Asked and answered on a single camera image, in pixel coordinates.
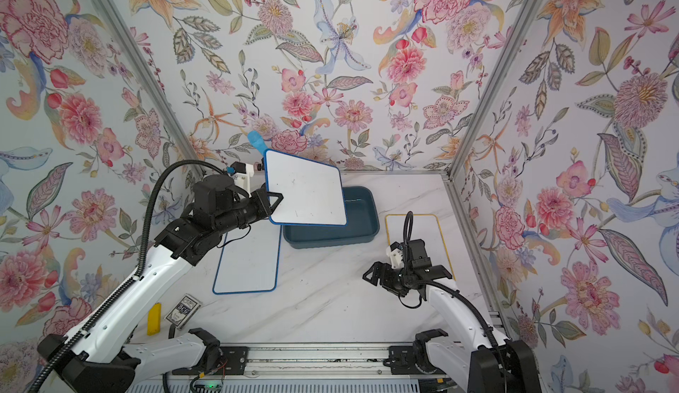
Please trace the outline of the blue-framed whiteboard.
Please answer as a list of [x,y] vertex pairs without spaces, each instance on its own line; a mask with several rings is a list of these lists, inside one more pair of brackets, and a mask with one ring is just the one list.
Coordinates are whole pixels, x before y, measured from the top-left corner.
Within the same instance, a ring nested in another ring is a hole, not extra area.
[[250,229],[234,230],[221,246],[212,286],[216,295],[269,292],[276,289],[281,226],[260,221]]
[[268,150],[263,156],[267,191],[282,196],[270,221],[277,225],[347,224],[341,172],[325,163]]

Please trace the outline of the yellow-framed whiteboard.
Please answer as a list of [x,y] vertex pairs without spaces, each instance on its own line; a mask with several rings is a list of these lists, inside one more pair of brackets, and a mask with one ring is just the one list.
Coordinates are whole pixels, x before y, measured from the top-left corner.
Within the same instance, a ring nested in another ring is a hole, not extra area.
[[[403,242],[405,218],[406,214],[388,214],[385,217],[387,247],[393,243]],[[454,276],[440,221],[435,214],[414,214],[411,239],[423,240],[425,243],[424,247],[433,265],[444,266]]]

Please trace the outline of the teal plastic storage box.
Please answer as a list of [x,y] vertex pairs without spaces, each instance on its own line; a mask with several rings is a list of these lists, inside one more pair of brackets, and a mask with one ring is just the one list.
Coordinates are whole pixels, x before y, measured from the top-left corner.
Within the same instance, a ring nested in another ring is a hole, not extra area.
[[347,224],[283,228],[283,238],[295,249],[311,249],[371,242],[380,231],[378,211],[371,191],[362,186],[343,188]]

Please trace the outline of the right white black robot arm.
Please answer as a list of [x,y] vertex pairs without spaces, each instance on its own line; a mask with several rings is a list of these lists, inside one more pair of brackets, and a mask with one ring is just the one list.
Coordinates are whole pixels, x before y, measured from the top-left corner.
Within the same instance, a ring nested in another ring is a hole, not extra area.
[[538,364],[527,343],[513,340],[463,296],[452,274],[433,265],[426,243],[412,236],[415,216],[405,215],[402,239],[387,248],[386,262],[362,276],[398,299],[411,292],[429,304],[447,329],[416,334],[409,346],[392,346],[385,366],[395,375],[442,375],[464,392],[539,392]]

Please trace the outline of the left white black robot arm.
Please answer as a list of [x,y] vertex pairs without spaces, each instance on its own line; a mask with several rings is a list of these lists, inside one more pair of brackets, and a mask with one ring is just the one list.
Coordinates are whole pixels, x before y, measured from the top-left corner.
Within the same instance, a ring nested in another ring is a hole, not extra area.
[[66,334],[49,334],[39,343],[37,350],[46,364],[29,391],[40,391],[51,375],[57,375],[74,392],[125,392],[138,382],[181,368],[209,373],[222,361],[220,341],[205,329],[191,329],[138,350],[127,343],[141,317],[224,235],[270,218],[285,198],[267,185],[253,192],[238,186],[233,174],[246,167],[241,162],[221,169],[194,161],[213,170],[213,175],[194,184],[193,202],[152,237],[153,212],[164,182],[175,169],[190,163],[171,164],[151,190],[134,272]]

